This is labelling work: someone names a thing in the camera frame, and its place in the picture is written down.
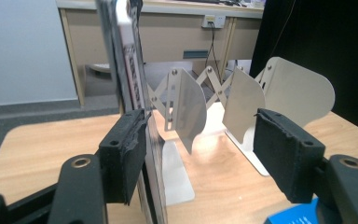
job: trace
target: desk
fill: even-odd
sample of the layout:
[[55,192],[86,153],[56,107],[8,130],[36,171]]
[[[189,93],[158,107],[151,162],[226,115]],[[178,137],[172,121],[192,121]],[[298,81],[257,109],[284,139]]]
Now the desk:
[[[77,95],[83,105],[86,82],[84,66],[107,63],[95,1],[56,2],[61,13]],[[262,9],[173,0],[144,0],[139,22],[144,61],[199,61],[204,69],[205,59],[184,59],[183,55],[185,50],[210,48],[212,31],[201,28],[205,15],[226,16],[225,27],[216,30],[214,40],[216,60],[220,61],[220,74],[224,74],[227,60],[252,59]]]
[[[224,109],[214,104],[208,110],[205,131],[197,136],[193,154],[174,133],[164,133],[176,142],[196,193],[190,203],[167,208],[169,223],[263,223],[268,215],[289,206],[271,177],[253,168],[224,133],[220,120]],[[73,119],[20,126],[9,132],[0,148],[0,193],[13,203],[57,181],[67,159],[93,153],[118,115]],[[161,130],[163,118],[156,115]],[[358,128],[329,113],[307,125],[306,130],[326,145],[326,158],[347,154],[358,158]],[[138,196],[131,206],[111,204],[114,223],[143,223]]]

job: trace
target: blue object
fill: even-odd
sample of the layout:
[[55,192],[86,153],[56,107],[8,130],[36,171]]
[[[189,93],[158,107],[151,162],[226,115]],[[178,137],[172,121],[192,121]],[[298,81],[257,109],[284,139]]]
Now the blue object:
[[319,224],[316,216],[318,199],[302,203],[267,218],[265,224]]

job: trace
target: gray wall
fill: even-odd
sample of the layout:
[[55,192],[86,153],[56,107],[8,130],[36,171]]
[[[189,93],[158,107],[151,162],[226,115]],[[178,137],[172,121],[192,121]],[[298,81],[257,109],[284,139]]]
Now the gray wall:
[[0,105],[76,99],[55,0],[0,0]]

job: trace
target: wooden table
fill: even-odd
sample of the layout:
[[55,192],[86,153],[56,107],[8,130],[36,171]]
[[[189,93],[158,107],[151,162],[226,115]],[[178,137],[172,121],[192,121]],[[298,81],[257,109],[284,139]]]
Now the wooden table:
[[[188,155],[174,133],[163,133],[179,147],[196,199],[167,208],[169,223],[263,223],[267,216],[292,206],[271,177],[261,176],[225,134],[220,104],[208,110],[205,131]],[[13,203],[55,183],[69,158],[94,153],[118,115],[20,126],[7,134],[0,148],[0,193]],[[163,119],[156,115],[163,128]],[[358,127],[329,113],[306,126],[326,145],[325,157],[358,158]],[[137,193],[131,206],[108,205],[114,223],[145,223]]]

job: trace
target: black fabric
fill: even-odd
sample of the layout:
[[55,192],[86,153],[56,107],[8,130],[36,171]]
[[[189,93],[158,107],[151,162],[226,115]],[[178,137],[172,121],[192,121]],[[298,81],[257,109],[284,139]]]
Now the black fabric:
[[327,77],[336,92],[333,111],[358,126],[358,3],[267,1],[250,75],[273,56]]

